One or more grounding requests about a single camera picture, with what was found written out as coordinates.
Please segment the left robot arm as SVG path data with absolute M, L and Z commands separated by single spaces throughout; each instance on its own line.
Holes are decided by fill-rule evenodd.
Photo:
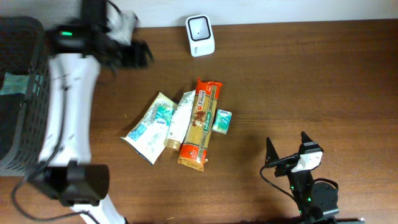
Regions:
M 47 128 L 25 180 L 87 223 L 126 223 L 108 194 L 108 167 L 91 163 L 90 115 L 102 66 L 140 68 L 152 59 L 148 45 L 132 38 L 137 22 L 111 1 L 82 1 L 80 16 L 49 34 Z

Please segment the green tissue pack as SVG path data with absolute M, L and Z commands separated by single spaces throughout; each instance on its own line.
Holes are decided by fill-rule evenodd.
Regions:
M 217 109 L 215 121 L 212 130 L 216 133 L 227 134 L 232 118 L 232 112 Z

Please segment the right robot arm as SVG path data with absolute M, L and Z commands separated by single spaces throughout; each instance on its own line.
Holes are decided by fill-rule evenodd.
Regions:
M 339 186 L 325 178 L 314 179 L 312 171 L 320 164 L 323 148 L 305 132 L 301 132 L 301 145 L 298 152 L 280 158 L 270 138 L 266 138 L 266 159 L 260 169 L 261 178 L 271 187 L 290 197 L 299 210 L 299 223 L 336 223 L 335 215 Z M 269 181 L 264 169 L 274 168 L 276 177 L 286 176 L 290 192 Z

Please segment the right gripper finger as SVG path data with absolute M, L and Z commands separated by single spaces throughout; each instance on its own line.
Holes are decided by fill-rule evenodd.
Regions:
M 301 132 L 301 141 L 303 145 L 314 145 L 315 142 L 304 132 Z
M 266 138 L 266 160 L 265 166 L 266 167 L 274 167 L 274 162 L 279 160 L 279 156 L 276 153 L 276 149 L 270 139 L 270 137 Z

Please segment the cream snack bag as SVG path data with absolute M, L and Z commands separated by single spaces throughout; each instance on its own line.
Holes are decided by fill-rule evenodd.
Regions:
M 177 104 L 164 94 L 159 93 L 142 119 L 121 139 L 127 142 L 141 157 L 154 165 L 164 150 L 164 141 L 169 127 L 161 128 L 155 124 L 155 114 L 160 105 L 172 106 L 174 111 Z

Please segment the white shampoo tube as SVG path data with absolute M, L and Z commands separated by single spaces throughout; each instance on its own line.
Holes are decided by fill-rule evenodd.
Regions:
M 195 90 L 183 94 L 172 116 L 169 130 L 164 142 L 165 148 L 180 150 L 180 146 L 186 136 L 190 122 Z

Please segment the orange spaghetti packet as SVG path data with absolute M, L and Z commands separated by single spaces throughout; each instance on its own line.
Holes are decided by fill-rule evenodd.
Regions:
M 199 80 L 193 99 L 192 113 L 177 162 L 201 172 L 204 171 L 212 125 L 220 95 L 220 82 Z

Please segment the teal wet wipes pack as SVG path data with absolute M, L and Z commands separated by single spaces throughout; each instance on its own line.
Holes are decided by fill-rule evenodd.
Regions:
M 40 75 L 35 76 L 33 81 L 32 91 L 35 94 L 39 94 L 40 85 L 43 83 L 43 77 Z M 1 88 L 1 95 L 25 95 L 28 91 L 28 84 L 30 81 L 30 75 L 15 75 L 11 73 L 6 73 L 4 77 L 4 83 Z

